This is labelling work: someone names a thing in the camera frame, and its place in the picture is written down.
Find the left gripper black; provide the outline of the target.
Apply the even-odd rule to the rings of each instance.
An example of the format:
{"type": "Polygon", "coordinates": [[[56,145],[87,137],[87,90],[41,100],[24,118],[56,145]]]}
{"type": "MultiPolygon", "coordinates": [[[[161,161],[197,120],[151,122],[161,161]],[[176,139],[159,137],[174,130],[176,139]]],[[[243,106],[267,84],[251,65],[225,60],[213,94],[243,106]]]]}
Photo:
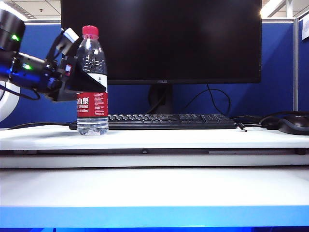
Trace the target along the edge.
{"type": "Polygon", "coordinates": [[[54,102],[70,102],[76,100],[77,92],[105,92],[106,87],[85,72],[77,57],[67,57],[66,71],[58,64],[54,56],[46,56],[44,77],[47,79],[44,95],[54,102]]]}

